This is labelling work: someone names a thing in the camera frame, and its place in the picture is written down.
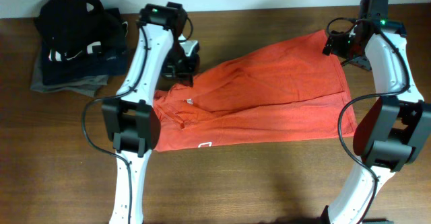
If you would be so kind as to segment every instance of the black cable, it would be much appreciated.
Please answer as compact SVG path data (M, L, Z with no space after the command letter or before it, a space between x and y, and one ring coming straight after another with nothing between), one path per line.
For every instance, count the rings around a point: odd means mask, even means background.
M136 82L133 84L133 86L132 86L132 87L129 87L129 90L128 90L127 92L125 92L125 93L119 94L119 95L117 95L117 96L110 96L110 97L97 98L97 99L94 99L94 100L92 100L92 101L88 102L88 103L86 104L86 106L84 107L84 110L82 111L82 115L81 115L81 127L82 127L82 133L84 134L84 137L87 139L88 144L89 144L91 147L95 148L95 150L97 150L97 151L100 151L100 152L102 152L102 153L105 153L105 154L108 154L108 155L110 155L110 156L116 157L117 159L120 159L120 160L121 160L121 161L123 161L123 162L124 162L124 164L126 165L126 168L127 168L127 175L128 175L128 177L129 177L129 214L128 214L129 216L128 216L128 218L127 218L127 219L128 219L128 221L127 221L127 222L128 222L128 224L130 224L131 211L132 211L132 177L131 177L131 170L130 170L130 164L131 164L131 163L129 163L129 162L128 162L124 157L121 157L120 155L117 155L117 154L115 154L115 153L112 153L112 152L109 152L109 151L107 151L107 150L105 150L105 149L102 149L102 148L100 148L100 147L96 146L96 145L93 143L93 141L90 139L90 136L88 135L87 128L86 128L86 115L87 115L87 111L88 111L88 109L89 109L91 106L93 106L93 105L95 105L95 104L97 104L97 103L99 103L99 102L103 102L104 100L118 99L118 98L121 98L121 97L123 97L123 96L126 96L126 95L130 94L131 92L133 92L133 90L135 90L135 89L136 89L136 87L138 86L139 82L141 81L142 75L143 75L143 69L144 69L145 64L146 64L146 62L147 62L147 56L148 56L148 50L149 50L149 48L148 48L147 34L145 33L145 30L144 30L143 28L141 28L141 30L142 30L143 37L145 38L145 47L144 47L144 50L145 50L145 56L144 56L144 58L143 58L142 68L141 68L141 70L140 70L140 73L139 73L139 76L138 76L138 78L137 78Z
M187 20L190 23L190 34L189 34L189 36L187 36L187 38L185 40L178 40L179 42L186 42L187 40L189 40L191 38L191 35L193 35L193 23L191 23L191 20L188 16L187 16Z
M392 50L394 51L394 53L397 55L397 57L398 57L398 59L400 60L400 62L401 62L401 66L402 66L402 68L403 68L403 71L404 71L404 75L405 75L405 85L403 86L403 88L401 88L399 91L395 91L395 92L387 92L387 93L377 93L377 94L368 94L368 95L365 95L365 96L360 96L360 97L357 97L357 98L355 98L355 99L353 99L353 100L351 100L349 103L347 103L344 107L343 107L343 109L341 110L341 112L340 112L340 114L339 114L339 118L338 118L338 125L337 125L337 128L338 128L338 137L339 137L339 141L340 141L340 143L341 143L341 146L344 148L344 151L357 163L357 164L359 164L361 167L363 167L363 168L365 168L366 170L368 170L369 172L370 172L370 174L371 174L371 176L372 176L372 178L373 178L373 180L374 180L374 184L373 184L373 190L372 190L372 195L371 195L371 197L370 197L370 201L368 201L368 204L367 204L367 206L366 206L366 208L365 208L365 211L364 211L364 214L361 216L361 218L360 218L360 220L358 221L358 224L360 224L364 219L365 219L365 216L366 216L366 214L367 214L367 212L368 212L368 210L370 209L370 207L371 207L371 204L372 204L372 201L374 200L374 198L376 197L376 194L377 194L377 188L378 188L378 181L379 181L379 179L378 179L378 177L377 177L377 175L376 175L376 173L374 172L374 171L372 171L372 169L370 168L370 167L368 167L368 166L366 166L364 163L362 163L360 160L358 160L356 157L355 157L355 155L353 155L353 153L347 148L347 146L346 146L346 144L345 144L345 142L344 142L344 139L343 139L343 133L342 133L342 131L341 131L341 122L342 122L342 120L343 120L343 115L344 115L344 112L352 105L352 104L354 104L354 103L356 103L356 102L358 102L358 101L360 101L360 100L365 100L365 99L368 99L368 98L375 98L375 97L381 97L381 96L396 96L396 95L399 95L399 94L402 94L402 93L404 93L404 92L406 92L409 88L410 88L410 77L409 77L409 74L408 74L408 69L407 69L407 64L405 63L405 61L404 61L404 59L403 59L403 57L401 56L401 53L399 52L399 49L387 38L387 36L382 32L382 30L378 27L378 26L376 26L376 25L374 25L374 23L372 23L370 20L365 20L365 19L360 19L360 20L357 20L357 21L355 21L354 22L354 24L353 24L353 26L347 31L347 32L344 32L344 33L342 33L342 34L332 34L332 33L330 33L329 32L329 26L331 25L331 23L333 23L334 21L336 21L336 20L344 20L344 19L346 19L346 18L342 18L342 17L340 17L340 18L336 18L336 19L334 19L334 20L332 20L332 21L330 21L329 23L328 23L328 26L327 26L327 33L328 33L328 35L330 35L330 36L344 36L344 35L346 35L347 33L350 33L350 31L352 31L353 29L354 29L354 27L356 26L356 25L358 25L358 24L360 24L360 23L369 23L369 24L371 24L372 25L372 27L374 28L374 30L376 31L376 33L378 33L378 34L380 34L381 36L382 36L382 38L383 38L383 40L392 48Z

